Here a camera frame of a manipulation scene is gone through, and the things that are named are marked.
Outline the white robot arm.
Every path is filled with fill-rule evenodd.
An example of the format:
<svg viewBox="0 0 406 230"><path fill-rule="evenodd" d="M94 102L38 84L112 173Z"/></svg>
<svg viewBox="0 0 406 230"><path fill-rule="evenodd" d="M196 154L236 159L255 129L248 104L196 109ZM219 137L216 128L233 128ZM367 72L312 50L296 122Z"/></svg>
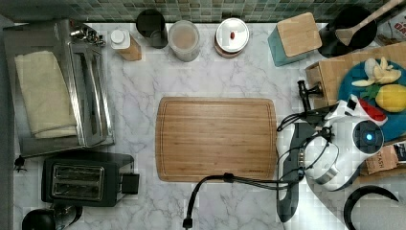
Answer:
<svg viewBox="0 0 406 230"><path fill-rule="evenodd" d="M277 128L278 178L287 187L277 193L277 214L285 230L342 229L340 222L309 187L327 191L349 186L361 164L383 147L384 119L351 95L345 101L285 117Z"/></svg>

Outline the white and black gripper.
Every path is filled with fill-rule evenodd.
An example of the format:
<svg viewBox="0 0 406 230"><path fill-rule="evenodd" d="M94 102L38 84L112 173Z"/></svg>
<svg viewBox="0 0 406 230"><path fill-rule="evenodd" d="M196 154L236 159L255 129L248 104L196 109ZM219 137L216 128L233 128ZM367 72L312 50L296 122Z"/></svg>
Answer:
<svg viewBox="0 0 406 230"><path fill-rule="evenodd" d="M305 110L300 131L381 130L388 118L365 100L351 94L345 101Z"/></svg>

